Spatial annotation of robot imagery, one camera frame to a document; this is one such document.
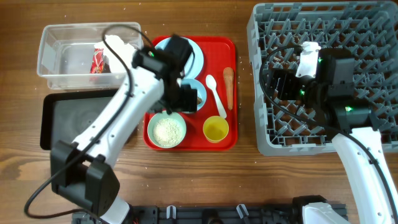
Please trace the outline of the brown food scrap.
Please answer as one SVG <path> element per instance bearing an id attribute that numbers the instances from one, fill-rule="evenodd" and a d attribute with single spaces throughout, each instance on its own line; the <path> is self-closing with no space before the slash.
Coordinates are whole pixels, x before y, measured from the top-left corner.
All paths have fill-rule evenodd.
<path id="1" fill-rule="evenodd" d="M 200 98 L 200 97 L 198 97 L 197 98 L 197 105 L 199 106 L 199 105 L 201 105 L 203 103 L 203 100 Z"/>

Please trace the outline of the small light blue bowl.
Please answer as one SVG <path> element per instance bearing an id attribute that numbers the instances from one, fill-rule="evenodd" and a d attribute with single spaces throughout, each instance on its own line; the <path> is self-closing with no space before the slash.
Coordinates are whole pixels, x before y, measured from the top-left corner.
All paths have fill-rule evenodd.
<path id="1" fill-rule="evenodd" d="M 206 99 L 207 99 L 207 93 L 206 93 L 206 89 L 203 86 L 203 84 L 201 82 L 199 82 L 196 79 L 183 79 L 182 80 L 182 85 L 190 85 L 190 87 L 192 89 L 196 89 L 197 90 L 197 97 L 200 97 L 203 100 L 203 103 L 201 105 L 197 105 L 197 112 L 199 112 L 205 105 L 206 103 Z"/>

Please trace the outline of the large light blue plate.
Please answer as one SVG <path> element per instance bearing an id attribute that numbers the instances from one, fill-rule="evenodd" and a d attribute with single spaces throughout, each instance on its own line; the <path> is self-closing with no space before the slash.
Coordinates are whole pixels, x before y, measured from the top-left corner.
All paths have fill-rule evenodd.
<path id="1" fill-rule="evenodd" d="M 204 54 L 193 40 L 172 35 L 156 44 L 157 50 L 163 50 L 177 60 L 178 69 L 184 79 L 195 79 L 204 66 Z"/>

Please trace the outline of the white plastic spoon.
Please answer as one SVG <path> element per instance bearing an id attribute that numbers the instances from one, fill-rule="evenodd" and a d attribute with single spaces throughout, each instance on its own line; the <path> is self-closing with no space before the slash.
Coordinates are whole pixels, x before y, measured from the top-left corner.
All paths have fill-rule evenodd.
<path id="1" fill-rule="evenodd" d="M 218 92 L 216 90 L 216 87 L 217 87 L 216 80 L 214 79 L 214 77 L 212 75 L 207 75 L 205 81 L 206 81 L 207 87 L 213 93 L 213 96 L 215 98 L 215 103 L 216 103 L 216 107 L 217 107 L 217 110 L 219 112 L 219 115 L 222 118 L 225 119 L 227 117 L 227 114 L 226 114 L 226 110 L 225 110 L 225 108 L 224 108 L 224 106 L 223 106 L 223 104 L 221 102 L 221 99 L 220 99 L 220 97 L 218 95 Z"/>

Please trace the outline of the mint green bowl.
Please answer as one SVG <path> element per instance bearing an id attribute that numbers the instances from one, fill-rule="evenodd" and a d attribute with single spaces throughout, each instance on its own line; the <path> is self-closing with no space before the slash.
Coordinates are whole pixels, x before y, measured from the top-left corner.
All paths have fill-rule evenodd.
<path id="1" fill-rule="evenodd" d="M 151 141 L 155 146 L 160 147 L 160 148 L 162 148 L 162 149 L 169 149 L 169 148 L 172 148 L 172 147 L 162 147 L 162 146 L 160 146 L 160 145 L 155 141 L 155 139 L 154 139 L 154 137 L 153 137 L 153 128 L 154 128 L 155 123 L 158 122 L 158 120 L 163 119 L 163 118 L 171 118 L 171 119 L 174 119 L 174 120 L 176 120 L 178 123 L 181 124 L 182 129 L 183 129 L 183 139 L 182 139 L 177 145 L 175 145 L 175 146 L 178 146 L 178 145 L 184 140 L 185 135 L 186 135 L 186 133 L 187 133 L 187 125 L 186 125 L 186 123 L 185 123 L 185 120 L 184 120 L 183 117 L 182 117 L 180 114 L 178 114 L 178 113 L 167 114 L 165 111 L 163 111 L 163 112 L 161 112 L 161 113 L 155 114 L 155 115 L 150 119 L 149 124 L 147 125 L 147 134 L 148 134 L 148 137 L 149 137 L 150 141 Z"/>

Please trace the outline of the white rice pile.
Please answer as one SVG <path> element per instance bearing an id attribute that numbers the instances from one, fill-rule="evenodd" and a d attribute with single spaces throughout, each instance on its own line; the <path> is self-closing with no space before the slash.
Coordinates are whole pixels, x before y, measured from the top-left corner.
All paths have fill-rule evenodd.
<path id="1" fill-rule="evenodd" d="M 176 120 L 163 118 L 155 123 L 153 137 L 162 147 L 174 147 L 183 139 L 183 129 Z"/>

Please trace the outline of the orange carrot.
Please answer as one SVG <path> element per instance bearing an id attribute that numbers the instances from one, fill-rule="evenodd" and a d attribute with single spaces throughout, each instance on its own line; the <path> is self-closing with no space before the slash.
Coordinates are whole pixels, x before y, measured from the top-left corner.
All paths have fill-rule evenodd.
<path id="1" fill-rule="evenodd" d="M 233 109 L 233 87 L 234 87 L 234 70 L 231 67 L 226 67 L 223 70 L 224 84 L 226 87 L 226 96 L 228 102 L 228 109 Z"/>

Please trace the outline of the red strawberry snack wrapper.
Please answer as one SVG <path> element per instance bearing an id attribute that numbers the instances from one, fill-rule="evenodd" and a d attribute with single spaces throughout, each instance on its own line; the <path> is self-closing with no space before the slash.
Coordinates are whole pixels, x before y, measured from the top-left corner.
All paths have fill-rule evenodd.
<path id="1" fill-rule="evenodd" d="M 95 49 L 91 63 L 90 73 L 102 73 L 104 69 L 104 49 Z"/>

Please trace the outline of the white tissue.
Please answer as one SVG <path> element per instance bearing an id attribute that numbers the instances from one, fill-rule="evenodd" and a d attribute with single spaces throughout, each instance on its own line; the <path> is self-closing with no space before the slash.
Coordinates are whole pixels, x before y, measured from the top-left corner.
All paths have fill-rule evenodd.
<path id="1" fill-rule="evenodd" d="M 119 55 L 119 57 L 123 60 L 124 64 L 130 70 L 132 68 L 132 56 L 136 52 L 136 48 L 131 44 L 126 44 L 119 36 L 117 35 L 106 35 L 105 41 L 108 45 Z M 106 62 L 109 65 L 109 69 L 111 73 L 125 73 L 126 69 L 116 58 L 116 56 L 108 49 L 104 47 L 104 56 L 106 58 Z"/>

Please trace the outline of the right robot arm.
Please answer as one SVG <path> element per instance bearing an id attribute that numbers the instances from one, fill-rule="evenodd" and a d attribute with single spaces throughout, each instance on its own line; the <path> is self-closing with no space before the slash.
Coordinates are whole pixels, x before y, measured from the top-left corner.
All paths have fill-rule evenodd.
<path id="1" fill-rule="evenodd" d="M 325 129 L 342 161 L 364 223 L 397 223 L 397 190 L 382 150 L 379 120 L 368 100 L 354 97 L 355 59 L 346 49 L 300 48 L 296 70 L 259 70 L 264 96 L 299 100 L 315 119 L 292 117 Z"/>

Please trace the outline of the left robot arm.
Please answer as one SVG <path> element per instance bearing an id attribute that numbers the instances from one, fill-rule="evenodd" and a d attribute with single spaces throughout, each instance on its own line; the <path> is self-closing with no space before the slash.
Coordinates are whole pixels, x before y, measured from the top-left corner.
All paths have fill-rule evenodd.
<path id="1" fill-rule="evenodd" d="M 133 53 L 123 84 L 93 124 L 71 143 L 52 148 L 53 192 L 106 223 L 132 223 L 131 206 L 118 197 L 114 165 L 146 112 L 196 112 L 196 90 L 178 83 L 192 54 L 189 41 L 177 35 L 161 50 Z"/>

